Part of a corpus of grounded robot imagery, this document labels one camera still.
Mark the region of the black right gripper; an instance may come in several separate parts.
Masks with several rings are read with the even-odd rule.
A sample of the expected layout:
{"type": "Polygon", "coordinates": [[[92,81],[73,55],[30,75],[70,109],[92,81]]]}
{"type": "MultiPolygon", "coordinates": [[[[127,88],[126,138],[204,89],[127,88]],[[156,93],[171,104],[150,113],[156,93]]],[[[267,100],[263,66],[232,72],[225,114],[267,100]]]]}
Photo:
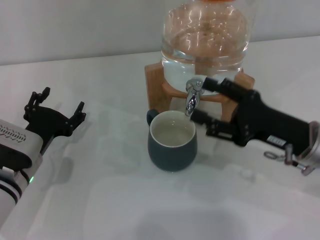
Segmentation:
{"type": "Polygon", "coordinates": [[[268,107],[261,95],[225,78],[218,82],[206,77],[204,89],[217,92],[238,103],[232,123],[218,120],[202,110],[194,110],[191,121],[205,126],[205,135],[244,147],[250,140],[260,140],[284,149],[293,146],[293,153],[300,155],[310,143],[309,123],[268,107]]]}

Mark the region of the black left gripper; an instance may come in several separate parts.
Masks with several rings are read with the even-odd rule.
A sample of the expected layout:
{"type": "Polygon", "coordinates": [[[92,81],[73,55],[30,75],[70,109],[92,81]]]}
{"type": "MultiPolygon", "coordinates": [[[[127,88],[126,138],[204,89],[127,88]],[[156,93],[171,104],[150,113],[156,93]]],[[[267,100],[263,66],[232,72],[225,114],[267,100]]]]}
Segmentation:
{"type": "Polygon", "coordinates": [[[83,112],[85,105],[83,101],[79,103],[73,116],[69,119],[54,109],[38,107],[49,94],[49,87],[40,93],[33,91],[24,107],[24,119],[28,122],[25,129],[39,135],[43,141],[40,154],[45,153],[54,138],[68,137],[86,118],[86,113],[83,112]]]}

